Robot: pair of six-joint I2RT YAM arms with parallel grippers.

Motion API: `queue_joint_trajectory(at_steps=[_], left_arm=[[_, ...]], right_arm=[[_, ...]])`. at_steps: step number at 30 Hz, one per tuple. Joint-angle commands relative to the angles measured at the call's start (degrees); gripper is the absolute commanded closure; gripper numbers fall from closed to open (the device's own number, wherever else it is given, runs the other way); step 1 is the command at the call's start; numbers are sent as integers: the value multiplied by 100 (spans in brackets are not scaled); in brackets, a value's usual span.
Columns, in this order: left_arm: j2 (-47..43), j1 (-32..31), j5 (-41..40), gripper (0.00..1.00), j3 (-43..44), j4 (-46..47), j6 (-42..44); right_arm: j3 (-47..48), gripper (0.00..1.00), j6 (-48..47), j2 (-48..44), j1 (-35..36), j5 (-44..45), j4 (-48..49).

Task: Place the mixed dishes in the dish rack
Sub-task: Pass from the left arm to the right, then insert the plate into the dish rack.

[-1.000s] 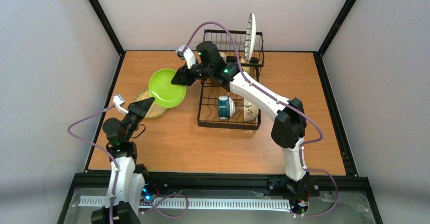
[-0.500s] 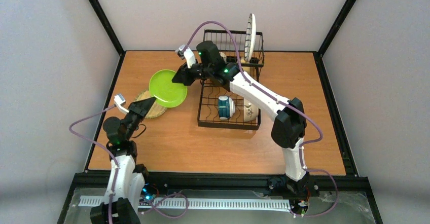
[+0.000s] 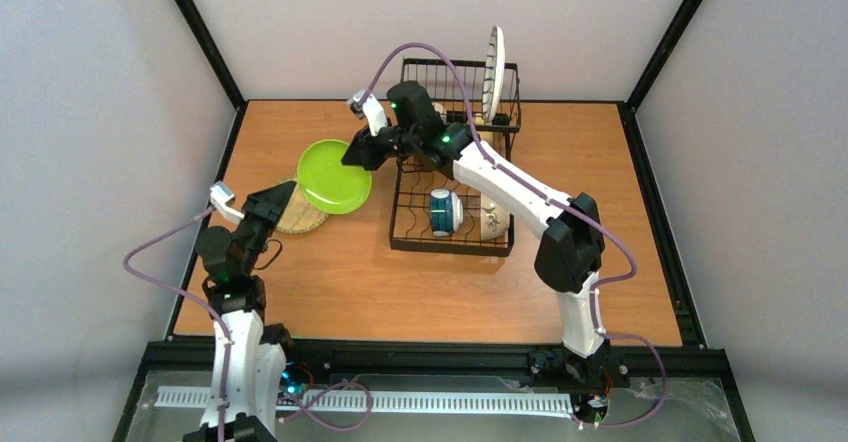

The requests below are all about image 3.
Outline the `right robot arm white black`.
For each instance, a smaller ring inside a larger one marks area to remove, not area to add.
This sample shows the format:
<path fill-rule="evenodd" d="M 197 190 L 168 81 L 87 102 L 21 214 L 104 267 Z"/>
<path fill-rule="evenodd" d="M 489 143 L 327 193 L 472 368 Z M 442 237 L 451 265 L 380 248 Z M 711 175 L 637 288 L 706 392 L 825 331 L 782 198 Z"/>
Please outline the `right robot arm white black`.
<path fill-rule="evenodd" d="M 563 324 L 557 368 L 581 383 L 599 377 L 609 344 L 597 327 L 593 294 L 605 248 L 596 202 L 585 193 L 572 198 L 514 166 L 480 138 L 472 112 L 464 120 L 442 116 L 419 83 L 401 82 L 387 96 L 392 117 L 365 90 L 348 100 L 366 125 L 354 135 L 342 164 L 374 171 L 390 158 L 413 158 L 523 222 L 539 242 L 536 275 L 557 295 Z"/>

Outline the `cream bowl floral pattern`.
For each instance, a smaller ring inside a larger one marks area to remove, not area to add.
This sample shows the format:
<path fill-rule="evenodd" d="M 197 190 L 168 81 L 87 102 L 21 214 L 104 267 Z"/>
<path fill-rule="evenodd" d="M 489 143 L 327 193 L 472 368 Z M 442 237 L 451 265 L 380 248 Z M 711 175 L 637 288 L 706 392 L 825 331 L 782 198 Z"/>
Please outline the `cream bowl floral pattern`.
<path fill-rule="evenodd" d="M 480 196 L 480 239 L 492 241 L 504 236 L 511 227 L 511 214 L 499 203 Z"/>

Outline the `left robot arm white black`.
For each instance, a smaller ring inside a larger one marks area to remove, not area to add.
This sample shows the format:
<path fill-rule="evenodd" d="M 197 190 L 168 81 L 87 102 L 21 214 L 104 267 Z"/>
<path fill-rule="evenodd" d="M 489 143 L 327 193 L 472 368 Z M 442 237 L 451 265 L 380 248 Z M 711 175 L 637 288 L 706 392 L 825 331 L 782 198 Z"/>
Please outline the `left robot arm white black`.
<path fill-rule="evenodd" d="M 210 188 L 213 207 L 235 223 L 203 229 L 195 252 L 207 273 L 203 293 L 211 309 L 215 349 L 212 383 L 197 430 L 186 441 L 273 441 L 280 380 L 291 338 L 265 322 L 263 280 L 256 264 L 289 205 L 293 181 L 251 193 L 241 209 L 222 182 Z"/>

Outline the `yellow mug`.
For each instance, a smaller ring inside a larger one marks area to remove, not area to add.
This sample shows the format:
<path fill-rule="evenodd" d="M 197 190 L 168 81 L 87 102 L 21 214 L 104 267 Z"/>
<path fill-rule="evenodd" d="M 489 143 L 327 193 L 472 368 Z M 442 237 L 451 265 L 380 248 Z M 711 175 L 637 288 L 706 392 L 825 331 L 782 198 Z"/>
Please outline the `yellow mug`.
<path fill-rule="evenodd" d="M 482 141 L 485 141 L 488 145 L 493 146 L 495 140 L 495 134 L 491 131 L 483 131 L 478 129 L 477 134 Z"/>

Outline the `woven bamboo tray green rim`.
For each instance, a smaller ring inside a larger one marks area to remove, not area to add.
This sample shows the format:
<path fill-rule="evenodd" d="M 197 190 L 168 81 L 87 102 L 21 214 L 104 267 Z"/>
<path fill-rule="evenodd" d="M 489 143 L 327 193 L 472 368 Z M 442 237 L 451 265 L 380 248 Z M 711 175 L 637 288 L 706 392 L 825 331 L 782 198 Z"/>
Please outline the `woven bamboo tray green rim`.
<path fill-rule="evenodd" d="M 313 231 L 327 221 L 330 215 L 316 208 L 305 196 L 297 178 L 292 175 L 281 183 L 294 182 L 295 188 L 276 230 L 283 234 L 304 234 Z"/>

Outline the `white bowl dark outside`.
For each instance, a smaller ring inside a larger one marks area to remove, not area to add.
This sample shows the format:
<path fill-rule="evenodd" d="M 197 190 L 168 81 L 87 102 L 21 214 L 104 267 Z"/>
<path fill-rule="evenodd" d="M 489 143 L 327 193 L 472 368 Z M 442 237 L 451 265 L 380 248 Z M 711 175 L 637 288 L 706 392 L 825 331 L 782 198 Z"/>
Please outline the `white bowl dark outside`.
<path fill-rule="evenodd" d="M 437 238 L 454 234 L 464 221 L 463 204 L 452 190 L 438 188 L 430 192 L 430 227 Z"/>

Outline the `white blue striped plate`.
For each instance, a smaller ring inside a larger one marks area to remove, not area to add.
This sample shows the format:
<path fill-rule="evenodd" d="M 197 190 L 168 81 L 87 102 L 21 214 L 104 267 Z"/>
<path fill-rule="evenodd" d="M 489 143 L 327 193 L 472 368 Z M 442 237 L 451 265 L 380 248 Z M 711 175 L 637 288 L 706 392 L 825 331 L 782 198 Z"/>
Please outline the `white blue striped plate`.
<path fill-rule="evenodd" d="M 493 26 L 489 36 L 485 59 L 483 89 L 481 96 L 482 116 L 486 123 L 493 123 L 501 101 L 505 75 L 505 40 L 500 26 Z"/>

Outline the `green plate woven rim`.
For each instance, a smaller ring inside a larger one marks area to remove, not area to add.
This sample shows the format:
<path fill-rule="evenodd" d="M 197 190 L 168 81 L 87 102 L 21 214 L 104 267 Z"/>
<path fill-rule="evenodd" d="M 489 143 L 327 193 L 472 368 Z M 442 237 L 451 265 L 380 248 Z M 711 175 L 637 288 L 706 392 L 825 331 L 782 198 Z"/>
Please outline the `green plate woven rim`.
<path fill-rule="evenodd" d="M 300 191 L 311 205 L 330 215 L 358 210 L 371 193 L 371 173 L 342 163 L 348 148 L 342 140 L 322 139 L 308 146 L 298 160 Z"/>

